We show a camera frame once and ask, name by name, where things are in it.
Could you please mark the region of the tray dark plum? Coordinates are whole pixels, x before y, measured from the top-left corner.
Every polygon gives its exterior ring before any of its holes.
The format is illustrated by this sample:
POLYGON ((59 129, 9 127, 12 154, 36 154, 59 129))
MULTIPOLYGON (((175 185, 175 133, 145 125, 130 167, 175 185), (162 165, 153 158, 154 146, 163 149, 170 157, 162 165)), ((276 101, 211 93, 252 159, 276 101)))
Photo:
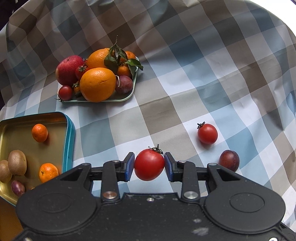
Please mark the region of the tray dark plum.
POLYGON ((130 77, 122 75, 116 78, 115 91, 119 94, 129 93, 133 89, 133 81, 130 77))

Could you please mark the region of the dark red plum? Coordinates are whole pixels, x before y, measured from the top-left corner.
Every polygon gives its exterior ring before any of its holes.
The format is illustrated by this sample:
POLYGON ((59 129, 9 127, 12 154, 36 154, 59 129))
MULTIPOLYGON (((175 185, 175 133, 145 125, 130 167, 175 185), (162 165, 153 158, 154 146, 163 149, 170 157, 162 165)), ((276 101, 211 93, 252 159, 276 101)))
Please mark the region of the dark red plum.
POLYGON ((236 172, 240 164, 240 158, 235 151, 225 150, 220 155, 218 164, 233 172, 236 172))

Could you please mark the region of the small tray mandarin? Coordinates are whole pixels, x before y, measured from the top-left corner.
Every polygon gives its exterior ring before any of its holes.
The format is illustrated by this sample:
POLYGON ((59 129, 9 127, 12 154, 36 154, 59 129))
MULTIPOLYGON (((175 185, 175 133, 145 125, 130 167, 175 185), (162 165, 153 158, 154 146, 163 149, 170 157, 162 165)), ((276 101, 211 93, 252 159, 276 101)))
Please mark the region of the small tray mandarin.
POLYGON ((73 84, 73 90, 75 95, 79 95, 81 93, 80 91, 80 86, 79 86, 79 81, 73 84))

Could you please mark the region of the tray cherry tomato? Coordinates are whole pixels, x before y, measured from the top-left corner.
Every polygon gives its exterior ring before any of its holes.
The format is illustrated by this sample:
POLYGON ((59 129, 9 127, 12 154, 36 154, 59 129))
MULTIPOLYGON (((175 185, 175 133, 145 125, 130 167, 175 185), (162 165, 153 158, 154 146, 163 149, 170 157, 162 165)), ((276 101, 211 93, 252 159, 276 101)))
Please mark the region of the tray cherry tomato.
POLYGON ((72 87, 68 85, 62 86, 58 91, 58 98, 59 101, 69 101, 74 96, 74 90, 72 87))

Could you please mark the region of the small purple plum in tin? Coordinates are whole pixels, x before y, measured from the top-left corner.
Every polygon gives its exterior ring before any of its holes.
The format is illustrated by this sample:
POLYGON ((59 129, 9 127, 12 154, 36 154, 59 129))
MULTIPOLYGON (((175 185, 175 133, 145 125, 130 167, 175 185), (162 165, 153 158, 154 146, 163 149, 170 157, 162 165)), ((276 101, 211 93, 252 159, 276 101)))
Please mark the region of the small purple plum in tin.
POLYGON ((13 180, 11 183, 12 192, 20 197, 25 193, 25 186, 18 180, 13 180))

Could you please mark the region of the tin upper mandarin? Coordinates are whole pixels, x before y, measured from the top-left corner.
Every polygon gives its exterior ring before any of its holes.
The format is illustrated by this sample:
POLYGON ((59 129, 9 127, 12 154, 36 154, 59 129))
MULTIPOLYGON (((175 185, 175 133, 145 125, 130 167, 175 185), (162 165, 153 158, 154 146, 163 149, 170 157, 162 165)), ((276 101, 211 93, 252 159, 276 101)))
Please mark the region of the tin upper mandarin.
POLYGON ((32 136, 37 142, 43 143, 48 137, 48 130, 43 124, 38 123, 32 128, 32 136))

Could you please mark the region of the teal gold metal tin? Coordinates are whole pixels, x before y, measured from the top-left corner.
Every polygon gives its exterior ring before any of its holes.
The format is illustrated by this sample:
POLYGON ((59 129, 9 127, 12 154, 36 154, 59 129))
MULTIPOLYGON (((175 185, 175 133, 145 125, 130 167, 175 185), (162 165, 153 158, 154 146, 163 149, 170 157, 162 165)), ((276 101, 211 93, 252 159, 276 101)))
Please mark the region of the teal gold metal tin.
POLYGON ((41 184, 40 166, 44 163, 55 165, 62 174, 72 168, 75 140, 75 126, 64 113, 40 113, 1 121, 1 160, 6 160, 13 150, 22 151, 27 158, 27 171, 23 176, 13 176, 25 190, 41 184), (45 142, 36 142, 32 128, 43 124, 48 130, 45 142))

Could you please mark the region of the tray strawberry-like red tomato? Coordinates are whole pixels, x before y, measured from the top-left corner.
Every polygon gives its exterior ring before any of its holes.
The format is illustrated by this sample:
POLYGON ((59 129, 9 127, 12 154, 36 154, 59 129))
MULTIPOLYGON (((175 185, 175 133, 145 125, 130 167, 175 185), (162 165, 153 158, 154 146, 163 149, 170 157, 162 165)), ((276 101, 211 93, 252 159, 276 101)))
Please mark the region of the tray strawberry-like red tomato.
POLYGON ((80 80, 81 77, 83 76, 83 74, 88 70, 89 70, 89 68, 88 68, 87 64, 83 64, 83 65, 77 67, 75 70, 75 75, 76 75, 77 79, 80 80))

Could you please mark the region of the tin mandarin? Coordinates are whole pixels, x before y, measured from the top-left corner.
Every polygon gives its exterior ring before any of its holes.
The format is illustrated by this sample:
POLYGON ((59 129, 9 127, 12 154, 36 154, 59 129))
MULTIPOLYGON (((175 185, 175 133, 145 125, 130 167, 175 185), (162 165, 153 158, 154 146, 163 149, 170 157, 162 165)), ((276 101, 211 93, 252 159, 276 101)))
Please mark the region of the tin mandarin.
POLYGON ((59 175, 58 168, 52 163, 44 163, 39 169, 39 179, 45 183, 59 175))
POLYGON ((37 142, 43 143, 48 137, 48 130, 43 124, 38 123, 32 128, 32 136, 37 142))

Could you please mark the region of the tin lower mandarin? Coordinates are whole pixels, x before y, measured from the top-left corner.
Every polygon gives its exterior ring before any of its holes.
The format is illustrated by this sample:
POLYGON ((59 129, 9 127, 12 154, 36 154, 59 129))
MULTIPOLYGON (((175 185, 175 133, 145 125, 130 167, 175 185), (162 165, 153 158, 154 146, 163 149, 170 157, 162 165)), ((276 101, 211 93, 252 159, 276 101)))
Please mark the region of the tin lower mandarin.
POLYGON ((39 179, 45 183, 59 175, 58 168, 52 163, 44 163, 39 169, 39 179))

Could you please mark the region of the red cherry tomato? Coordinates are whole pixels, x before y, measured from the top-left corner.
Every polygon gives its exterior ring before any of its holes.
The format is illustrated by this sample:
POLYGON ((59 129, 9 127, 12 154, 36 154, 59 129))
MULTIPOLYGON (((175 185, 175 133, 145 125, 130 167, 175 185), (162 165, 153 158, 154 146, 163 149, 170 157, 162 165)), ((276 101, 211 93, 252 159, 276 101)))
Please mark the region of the red cherry tomato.
POLYGON ((217 141, 218 132, 215 126, 209 123, 198 123, 197 135, 200 142, 206 145, 212 145, 217 141))

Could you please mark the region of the large brown kiwi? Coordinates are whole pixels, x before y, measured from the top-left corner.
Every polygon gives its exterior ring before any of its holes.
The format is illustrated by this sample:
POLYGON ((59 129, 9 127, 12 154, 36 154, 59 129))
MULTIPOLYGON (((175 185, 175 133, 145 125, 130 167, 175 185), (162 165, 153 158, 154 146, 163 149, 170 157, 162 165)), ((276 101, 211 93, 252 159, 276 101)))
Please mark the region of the large brown kiwi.
POLYGON ((27 170, 27 158, 20 150, 13 150, 9 154, 8 168, 13 175, 23 176, 27 170))

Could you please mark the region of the rear orange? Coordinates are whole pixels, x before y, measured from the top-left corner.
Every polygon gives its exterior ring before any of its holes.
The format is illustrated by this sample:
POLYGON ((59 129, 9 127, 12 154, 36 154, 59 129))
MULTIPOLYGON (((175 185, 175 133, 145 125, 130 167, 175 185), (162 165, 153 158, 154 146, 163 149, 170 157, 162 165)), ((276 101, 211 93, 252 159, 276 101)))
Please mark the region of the rear orange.
POLYGON ((86 61, 88 68, 89 69, 98 68, 98 67, 106 68, 104 64, 104 60, 108 54, 109 54, 109 48, 103 48, 93 52, 86 61))

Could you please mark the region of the large red tomato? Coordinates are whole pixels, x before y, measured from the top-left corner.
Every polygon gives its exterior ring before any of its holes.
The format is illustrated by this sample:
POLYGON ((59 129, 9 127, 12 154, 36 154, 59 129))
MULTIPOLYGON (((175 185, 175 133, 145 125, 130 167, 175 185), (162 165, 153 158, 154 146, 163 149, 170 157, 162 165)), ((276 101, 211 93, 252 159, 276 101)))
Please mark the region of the large red tomato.
POLYGON ((163 151, 157 144, 156 147, 148 147, 137 155, 134 162, 134 171, 140 180, 151 181, 162 173, 164 166, 163 151))

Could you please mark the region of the red apple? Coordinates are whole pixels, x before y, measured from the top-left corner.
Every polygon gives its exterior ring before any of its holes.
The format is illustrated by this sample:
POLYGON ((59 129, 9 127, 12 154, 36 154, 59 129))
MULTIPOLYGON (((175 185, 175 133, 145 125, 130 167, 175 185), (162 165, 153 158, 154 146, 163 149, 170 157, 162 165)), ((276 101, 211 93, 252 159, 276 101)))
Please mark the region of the red apple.
POLYGON ((72 86, 78 81, 75 71, 79 66, 84 64, 82 57, 78 55, 72 55, 64 59, 59 63, 56 68, 55 75, 57 81, 61 85, 72 86))

